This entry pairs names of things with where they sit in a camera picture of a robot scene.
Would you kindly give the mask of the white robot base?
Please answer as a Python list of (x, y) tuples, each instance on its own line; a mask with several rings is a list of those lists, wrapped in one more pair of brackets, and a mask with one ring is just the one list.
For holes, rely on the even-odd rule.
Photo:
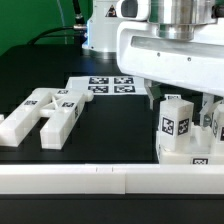
[(93, 11), (87, 21), (87, 40), (83, 54), (101, 59), (116, 58), (117, 29), (122, 20), (117, 17), (118, 0), (93, 0)]

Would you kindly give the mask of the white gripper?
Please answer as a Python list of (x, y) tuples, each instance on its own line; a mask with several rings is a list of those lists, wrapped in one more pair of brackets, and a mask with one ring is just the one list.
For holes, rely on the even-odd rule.
[(197, 27), (191, 41), (160, 38), (157, 29), (155, 24), (125, 21), (117, 30), (118, 67), (146, 78), (150, 109), (162, 96), (159, 82), (224, 96), (224, 19)]

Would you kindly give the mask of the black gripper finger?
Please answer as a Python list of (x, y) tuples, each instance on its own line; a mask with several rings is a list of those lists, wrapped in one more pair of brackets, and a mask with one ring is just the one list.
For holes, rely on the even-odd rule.
[(205, 128), (212, 124), (213, 112), (219, 104), (222, 103), (222, 98), (212, 94), (204, 93), (202, 96), (202, 109), (200, 114), (200, 125)]

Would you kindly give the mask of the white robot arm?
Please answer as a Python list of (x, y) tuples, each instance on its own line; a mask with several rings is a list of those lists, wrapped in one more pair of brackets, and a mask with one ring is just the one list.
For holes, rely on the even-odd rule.
[(224, 3), (119, 0), (121, 72), (203, 93), (200, 124), (211, 123), (213, 95), (224, 97)]

